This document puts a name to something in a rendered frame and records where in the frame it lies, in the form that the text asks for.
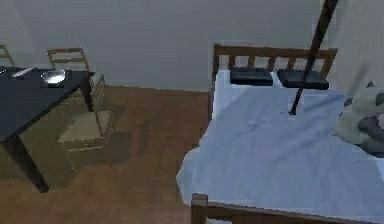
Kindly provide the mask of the dark blue pillow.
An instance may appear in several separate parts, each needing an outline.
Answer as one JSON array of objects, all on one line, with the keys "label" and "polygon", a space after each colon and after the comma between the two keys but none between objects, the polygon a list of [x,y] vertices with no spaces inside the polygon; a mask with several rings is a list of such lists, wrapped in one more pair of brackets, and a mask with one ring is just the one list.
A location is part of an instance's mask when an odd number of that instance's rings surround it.
[{"label": "dark blue pillow", "polygon": [[317,71],[310,71],[306,80],[303,80],[303,70],[280,69],[277,71],[277,76],[285,88],[299,88],[300,86],[305,89],[317,90],[327,90],[329,88],[329,82],[322,79]]},{"label": "dark blue pillow", "polygon": [[272,86],[273,78],[264,68],[235,67],[230,70],[230,83],[237,85]]}]

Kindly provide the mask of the pale green plush toy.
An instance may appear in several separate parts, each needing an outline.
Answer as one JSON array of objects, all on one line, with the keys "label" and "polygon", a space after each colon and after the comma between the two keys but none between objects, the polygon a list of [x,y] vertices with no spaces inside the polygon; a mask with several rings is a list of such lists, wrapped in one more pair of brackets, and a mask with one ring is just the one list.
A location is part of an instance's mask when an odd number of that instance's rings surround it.
[{"label": "pale green plush toy", "polygon": [[369,82],[353,98],[348,98],[334,134],[369,155],[384,158],[384,88]]}]

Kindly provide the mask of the black dining table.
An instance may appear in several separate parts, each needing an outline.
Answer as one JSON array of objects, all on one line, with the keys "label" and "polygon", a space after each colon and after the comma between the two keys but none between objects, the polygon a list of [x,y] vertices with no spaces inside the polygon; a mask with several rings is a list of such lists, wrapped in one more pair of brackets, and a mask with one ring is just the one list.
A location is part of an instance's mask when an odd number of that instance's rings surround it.
[{"label": "black dining table", "polygon": [[40,75],[56,69],[5,67],[0,72],[0,145],[40,193],[49,191],[43,175],[28,153],[20,134],[86,84],[91,71],[65,70],[59,84],[47,84]]}]

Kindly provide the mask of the dark brown baseball bat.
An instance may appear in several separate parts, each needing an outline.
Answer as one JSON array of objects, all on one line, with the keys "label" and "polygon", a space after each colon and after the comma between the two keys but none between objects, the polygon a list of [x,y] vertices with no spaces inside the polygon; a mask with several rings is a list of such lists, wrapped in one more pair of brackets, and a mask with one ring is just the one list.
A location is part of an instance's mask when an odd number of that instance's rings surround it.
[{"label": "dark brown baseball bat", "polygon": [[308,77],[309,72],[313,68],[313,65],[314,65],[316,57],[317,57],[317,53],[318,53],[318,51],[321,47],[321,44],[324,40],[324,36],[328,30],[329,24],[331,22],[332,16],[333,16],[335,9],[337,7],[338,1],[339,0],[324,0],[321,14],[320,14],[317,26],[316,26],[316,30],[315,30],[314,35],[313,35],[313,40],[311,43],[309,56],[308,56],[306,66],[304,69],[304,74],[302,76],[301,81],[299,82],[299,88],[297,90],[295,100],[294,100],[293,105],[289,111],[290,115],[296,114],[297,106],[298,106],[299,100],[301,98],[301,94],[303,92],[303,89],[304,89],[305,81]]}]

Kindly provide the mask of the silver bowl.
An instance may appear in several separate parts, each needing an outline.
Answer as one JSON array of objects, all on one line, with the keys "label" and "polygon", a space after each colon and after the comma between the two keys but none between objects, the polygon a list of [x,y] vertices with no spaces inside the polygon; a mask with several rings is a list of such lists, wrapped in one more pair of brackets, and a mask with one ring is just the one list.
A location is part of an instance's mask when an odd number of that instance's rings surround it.
[{"label": "silver bowl", "polygon": [[66,78],[65,70],[49,70],[43,72],[40,77],[47,84],[59,84]]}]

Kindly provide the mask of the wooden bed with blue sheet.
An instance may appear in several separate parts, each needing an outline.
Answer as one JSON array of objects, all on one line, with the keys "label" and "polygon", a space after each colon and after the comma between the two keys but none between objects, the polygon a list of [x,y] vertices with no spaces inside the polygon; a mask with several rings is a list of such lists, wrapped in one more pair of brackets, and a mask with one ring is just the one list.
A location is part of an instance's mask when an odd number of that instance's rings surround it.
[{"label": "wooden bed with blue sheet", "polygon": [[176,176],[183,202],[201,193],[218,202],[384,224],[384,160],[333,133],[344,95],[308,90],[291,116],[294,95],[279,81],[237,87],[215,67],[209,125]]}]

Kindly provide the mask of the tan wooden chair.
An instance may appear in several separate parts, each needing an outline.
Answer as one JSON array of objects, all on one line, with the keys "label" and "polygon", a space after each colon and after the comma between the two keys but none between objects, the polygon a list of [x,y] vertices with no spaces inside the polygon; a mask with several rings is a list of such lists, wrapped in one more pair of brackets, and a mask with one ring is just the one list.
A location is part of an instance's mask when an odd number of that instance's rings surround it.
[{"label": "tan wooden chair", "polygon": [[113,112],[104,106],[105,77],[87,81],[81,88],[86,112],[70,118],[57,143],[67,151],[84,151],[102,148],[113,130]]},{"label": "tan wooden chair", "polygon": [[[74,54],[74,57],[57,58],[58,54]],[[54,48],[48,49],[47,55],[53,68],[57,64],[82,63],[86,71],[90,70],[88,60],[83,48]]]},{"label": "tan wooden chair", "polygon": [[7,47],[4,44],[0,44],[0,58],[7,59],[12,66],[15,65],[12,56],[10,55]]}]

